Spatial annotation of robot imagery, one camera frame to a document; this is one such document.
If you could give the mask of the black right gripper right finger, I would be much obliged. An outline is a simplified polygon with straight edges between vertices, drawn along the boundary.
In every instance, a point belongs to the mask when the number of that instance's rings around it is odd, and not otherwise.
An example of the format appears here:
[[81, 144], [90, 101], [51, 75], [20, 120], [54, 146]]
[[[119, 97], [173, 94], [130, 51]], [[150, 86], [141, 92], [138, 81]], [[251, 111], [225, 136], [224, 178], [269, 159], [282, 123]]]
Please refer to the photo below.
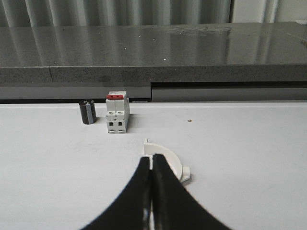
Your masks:
[[174, 175], [162, 154], [153, 156], [153, 217], [156, 230], [228, 230], [204, 209]]

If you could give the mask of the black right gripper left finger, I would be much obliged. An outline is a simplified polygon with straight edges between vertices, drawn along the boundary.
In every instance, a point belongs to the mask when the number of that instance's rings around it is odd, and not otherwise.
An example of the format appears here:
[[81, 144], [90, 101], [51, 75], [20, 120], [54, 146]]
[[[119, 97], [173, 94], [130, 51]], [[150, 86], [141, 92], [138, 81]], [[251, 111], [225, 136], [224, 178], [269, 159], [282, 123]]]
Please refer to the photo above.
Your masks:
[[128, 184], [113, 203], [84, 230], [148, 230], [151, 213], [149, 157], [142, 157]]

